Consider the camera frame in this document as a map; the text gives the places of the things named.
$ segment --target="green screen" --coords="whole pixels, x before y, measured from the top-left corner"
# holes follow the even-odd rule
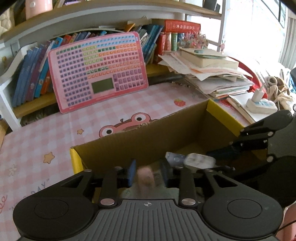
[[[112,78],[99,80],[97,82],[91,83],[91,85],[92,85],[94,94],[114,88]]]

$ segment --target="toy eye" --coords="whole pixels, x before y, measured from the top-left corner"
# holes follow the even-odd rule
[[[104,137],[104,136],[107,136],[107,135],[111,135],[113,133],[114,133],[113,128],[106,127],[106,128],[104,128],[103,130],[100,131],[100,136],[101,137]]]
[[[136,121],[139,121],[139,122],[142,122],[142,121],[144,121],[144,120],[146,120],[146,116],[145,115],[143,115],[143,114],[137,114],[136,116],[135,116],[135,120]]]

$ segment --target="pink educational tablet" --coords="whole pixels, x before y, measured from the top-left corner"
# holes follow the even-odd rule
[[[148,87],[137,32],[73,42],[51,50],[48,61],[62,113]]]

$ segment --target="crosshair logo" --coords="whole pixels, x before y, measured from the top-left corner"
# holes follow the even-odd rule
[[[146,207],[150,207],[150,206],[152,205],[152,203],[150,203],[150,202],[146,202],[146,203],[144,203],[144,205],[145,205]]]

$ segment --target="keypad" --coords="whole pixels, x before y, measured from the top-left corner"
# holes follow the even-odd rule
[[[116,91],[144,85],[136,41],[133,34],[125,33],[86,39],[57,49],[53,56],[67,106],[92,100],[91,83],[98,80],[111,78]]]

